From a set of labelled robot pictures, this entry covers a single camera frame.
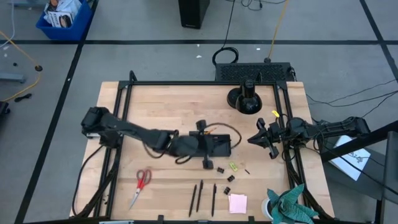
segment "yellow cable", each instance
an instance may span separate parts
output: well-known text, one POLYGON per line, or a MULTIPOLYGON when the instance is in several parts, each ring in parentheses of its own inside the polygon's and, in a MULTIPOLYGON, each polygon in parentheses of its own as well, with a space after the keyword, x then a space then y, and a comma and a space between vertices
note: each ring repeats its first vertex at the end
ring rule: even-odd
MULTIPOLYGON (((29 54, 27 54, 24 50, 22 50, 21 48, 19 48, 19 47, 18 47, 6 34, 4 34, 3 32, 1 32, 1 30, 0 30, 0 34, 1 34, 3 37, 5 37, 17 50, 19 50, 19 51, 22 52, 27 58, 29 58, 29 60, 30 60, 31 62, 33 62, 33 64, 35 65, 35 67, 36 67, 36 66, 39 66, 39 64, 38 64, 29 54)), ((33 84, 29 85, 28 87, 24 88, 23 90, 17 92, 16 94, 10 96, 9 98, 7 98, 7 99, 5 99, 5 100, 3 100, 3 101, 4 101, 4 102, 7 102, 7 101, 9 101, 9 100, 12 100, 12 99, 14 99, 15 97, 19 96, 21 93, 23 93, 23 92, 27 91, 28 89, 30 89, 30 88, 36 86, 36 85, 38 84, 38 82, 40 81, 40 76, 41 76, 41 72, 37 72, 37 78, 36 78, 36 81, 35 81, 33 84)))
POLYGON ((269 53, 268 53, 268 58, 271 58, 272 51, 274 50, 274 42, 275 42, 275 38, 276 38, 276 33, 278 33, 278 29, 279 29, 280 23, 282 22, 284 15, 285 15, 285 11, 286 11, 286 7, 287 7, 288 3, 289 3, 289 0, 286 0, 286 2, 284 4, 284 8, 282 10, 282 13, 279 16, 278 24, 276 25, 276 28, 275 28, 274 38, 272 38, 271 49, 269 50, 269 53))

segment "paper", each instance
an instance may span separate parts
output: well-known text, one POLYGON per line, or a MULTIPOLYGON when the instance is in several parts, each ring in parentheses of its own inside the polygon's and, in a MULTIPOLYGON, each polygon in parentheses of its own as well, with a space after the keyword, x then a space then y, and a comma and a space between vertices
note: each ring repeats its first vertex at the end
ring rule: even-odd
MULTIPOLYGON (((340 146, 346 142, 351 141, 352 139, 348 136, 342 136, 339 138, 339 140, 336 142, 335 147, 340 146)), ((350 164, 354 165, 357 167, 359 170, 363 170, 365 167, 366 163, 368 162, 368 158, 371 156, 371 154, 365 150, 365 149, 360 149, 355 152, 349 153, 347 155, 343 155, 342 157, 346 159, 350 164)), ((337 167, 339 170, 347 174, 349 177, 351 177, 353 180, 357 181, 359 178, 359 175, 361 174, 360 171, 356 170, 354 167, 350 166, 346 161, 342 160, 341 158, 336 158, 332 159, 329 161, 331 164, 333 164, 335 167, 337 167)))
POLYGON ((246 214, 248 196, 231 194, 228 196, 230 214, 246 214))

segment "black marker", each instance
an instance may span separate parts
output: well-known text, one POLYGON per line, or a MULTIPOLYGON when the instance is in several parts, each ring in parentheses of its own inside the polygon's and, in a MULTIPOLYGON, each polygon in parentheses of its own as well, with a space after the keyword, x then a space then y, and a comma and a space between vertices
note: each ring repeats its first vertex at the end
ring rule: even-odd
POLYGON ((198 203, 197 203, 197 212, 199 211, 199 203, 200 203, 200 195, 201 195, 201 190, 203 189, 203 180, 200 181, 200 186, 199 186, 199 195, 198 195, 198 203))
POLYGON ((197 193, 197 185, 195 184, 195 187, 193 188, 191 206, 189 208, 189 217, 191 217, 191 214, 192 214, 193 201, 195 200, 195 194, 196 193, 197 193))
POLYGON ((211 206, 211 216, 212 217, 214 216, 214 204, 216 201, 216 192, 217 192, 217 187, 216 187, 216 184, 214 184, 214 186, 213 186, 213 205, 211 206))

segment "wooden tabletop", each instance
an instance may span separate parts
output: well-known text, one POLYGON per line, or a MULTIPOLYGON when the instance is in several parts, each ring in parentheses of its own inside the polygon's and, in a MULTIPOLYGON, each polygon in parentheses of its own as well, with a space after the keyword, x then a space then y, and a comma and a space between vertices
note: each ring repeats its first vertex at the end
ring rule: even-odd
MULTIPOLYGON (((104 82, 98 97, 97 106, 113 110, 117 92, 117 82, 104 82)), ((241 114, 232 109, 226 102, 226 95, 235 86, 133 86, 127 120, 142 127, 151 129, 178 129, 180 134, 195 131, 195 123, 205 119, 208 124, 214 122, 228 123, 242 134, 242 143, 232 151, 231 157, 212 158, 215 168, 225 169, 224 174, 214 170, 204 170, 203 158, 193 158, 186 164, 176 165, 175 158, 165 155, 161 159, 149 157, 142 143, 133 138, 125 137, 119 166, 118 181, 114 198, 112 219, 156 220, 158 215, 164 215, 165 220, 269 220, 261 212, 261 202, 267 198, 267 189, 278 194, 289 189, 286 166, 282 157, 271 160, 268 149, 248 144, 247 139, 258 132, 256 121, 262 117, 266 126, 275 121, 271 113, 276 110, 273 89, 271 86, 257 86, 256 92, 262 99, 262 110, 253 115, 241 114), (233 161, 238 171, 229 167, 233 161), (138 169, 151 169, 152 182, 145 186, 136 203, 129 210, 129 204, 136 190, 138 169), (229 183, 227 178, 235 176, 229 183), (192 192, 195 184, 204 181, 201 193, 200 209, 196 212, 195 197, 192 216, 188 217, 192 192), (217 185, 215 214, 211 217, 211 199, 213 184, 217 185), (229 214, 228 197, 223 193, 229 187, 232 194, 248 196, 247 214, 229 214)), ((303 83, 288 83, 290 104, 294 116, 311 122, 303 83)), ((124 91, 121 109, 123 108, 124 91)), ((284 109, 283 94, 280 91, 284 109)), ((232 144, 238 140, 237 134, 226 127, 219 126, 214 133, 228 133, 232 144)), ((98 148, 98 139, 88 140, 84 160, 98 148)), ((276 144, 279 151, 282 146, 276 144)), ((79 191, 76 198, 76 210, 81 211, 98 188, 102 163, 103 149, 89 163, 81 175, 79 191)), ((331 216, 334 216, 328 186, 323 172, 320 156, 309 149, 301 150, 307 187, 317 202, 331 216)), ((101 214, 104 214, 104 204, 108 193, 103 198, 101 214)))

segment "black computer tower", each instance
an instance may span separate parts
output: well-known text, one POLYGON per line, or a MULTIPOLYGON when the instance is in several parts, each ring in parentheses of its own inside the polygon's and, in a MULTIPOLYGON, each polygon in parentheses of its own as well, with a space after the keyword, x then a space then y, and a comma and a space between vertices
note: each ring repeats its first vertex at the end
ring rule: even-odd
POLYGON ((200 29, 210 0, 178 0, 181 26, 200 29))

